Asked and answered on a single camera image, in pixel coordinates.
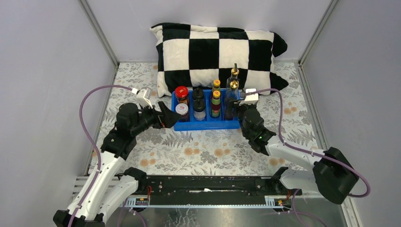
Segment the white lid sauce jar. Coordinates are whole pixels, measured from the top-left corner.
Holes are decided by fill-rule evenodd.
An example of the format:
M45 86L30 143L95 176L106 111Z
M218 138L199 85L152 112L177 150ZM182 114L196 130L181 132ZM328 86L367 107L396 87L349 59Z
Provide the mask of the white lid sauce jar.
M189 107L186 103L179 103L175 107L175 112L180 114L179 122L188 122L190 120Z

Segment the red lid sauce jar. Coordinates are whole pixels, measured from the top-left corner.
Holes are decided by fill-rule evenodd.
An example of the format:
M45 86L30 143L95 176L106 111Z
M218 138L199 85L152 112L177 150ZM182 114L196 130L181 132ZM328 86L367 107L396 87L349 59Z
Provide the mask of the red lid sauce jar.
M186 104L187 106L189 106L190 102L189 102L189 90L187 87L185 86L179 86L175 89L175 97L177 99L177 102L179 104Z

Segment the black cap shaker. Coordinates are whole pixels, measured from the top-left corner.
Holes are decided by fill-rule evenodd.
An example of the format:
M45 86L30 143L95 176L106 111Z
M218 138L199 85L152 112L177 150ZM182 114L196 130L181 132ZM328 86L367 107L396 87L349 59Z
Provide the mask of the black cap shaker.
M206 105L203 99L194 100L193 104L193 116L197 121L203 121L206 118Z
M203 89L196 87L193 91L192 91L192 99L193 101L196 100L204 100L205 95L204 95L204 91Z

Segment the gold top oil bottle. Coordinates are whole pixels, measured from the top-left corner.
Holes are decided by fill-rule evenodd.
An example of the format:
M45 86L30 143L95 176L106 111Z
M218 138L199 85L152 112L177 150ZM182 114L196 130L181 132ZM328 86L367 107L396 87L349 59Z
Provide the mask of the gold top oil bottle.
M229 82L224 99L224 120L233 120L234 102L238 99L239 82L233 79Z
M238 79L238 74L239 74L239 69L238 69L238 67L237 67L237 64L235 63L234 64L234 67L231 69L231 75L230 75L230 77L227 79L227 88L228 87L230 87L230 83L232 82L232 81L235 81L235 80L239 80Z

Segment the blue plastic divided bin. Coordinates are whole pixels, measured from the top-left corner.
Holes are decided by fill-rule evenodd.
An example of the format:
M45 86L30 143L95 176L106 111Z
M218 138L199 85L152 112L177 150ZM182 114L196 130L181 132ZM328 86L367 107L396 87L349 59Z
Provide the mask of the blue plastic divided bin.
M175 131L200 131L200 130L227 130L227 129L239 129L240 125L237 117L234 117L232 120L225 120L224 118L224 98L226 89L221 89L221 107L220 107L220 115L215 118L211 116L211 98L212 98L212 90L204 89L204 106L205 106L205 118L202 121L198 121L195 119L195 111L193 109L194 99L192 97L192 90L188 90L188 101L189 101L189 120L186 122L177 122L174 125Z

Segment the yellow cap sauce bottle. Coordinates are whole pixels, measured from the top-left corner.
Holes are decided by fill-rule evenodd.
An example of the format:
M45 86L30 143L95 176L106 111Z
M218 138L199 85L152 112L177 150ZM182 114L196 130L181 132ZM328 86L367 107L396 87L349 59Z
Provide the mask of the yellow cap sauce bottle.
M219 91L220 92L220 85L221 82L219 79L216 79L213 81L213 86L212 86L212 93L214 93L215 91Z
M218 118L220 116L221 111L221 92L215 90L212 92L212 99L211 99L211 117Z

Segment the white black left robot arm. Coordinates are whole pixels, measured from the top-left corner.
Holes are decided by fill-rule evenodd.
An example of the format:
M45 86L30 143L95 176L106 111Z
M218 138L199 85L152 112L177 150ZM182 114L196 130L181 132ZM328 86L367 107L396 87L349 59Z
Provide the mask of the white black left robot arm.
M115 174L136 146L136 137L148 128L173 127L181 118L164 102L160 111L153 106L138 109L134 103L119 107L114 128L104 138L98 154L97 169L66 210L56 211L53 221L58 227L104 227L109 217L131 194L142 194L147 187L146 173L130 167L118 184L107 190Z

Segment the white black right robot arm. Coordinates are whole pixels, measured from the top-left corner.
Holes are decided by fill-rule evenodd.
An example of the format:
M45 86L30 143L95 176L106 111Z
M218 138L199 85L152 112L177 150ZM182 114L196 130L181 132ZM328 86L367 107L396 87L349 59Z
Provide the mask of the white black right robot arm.
M305 169L305 172L280 170L271 182L274 193L283 195L289 189L314 191L334 204L342 204L350 195L360 176L339 149L308 149L285 142L264 126L255 104L230 100L228 106L238 118L243 137L255 152L280 157Z

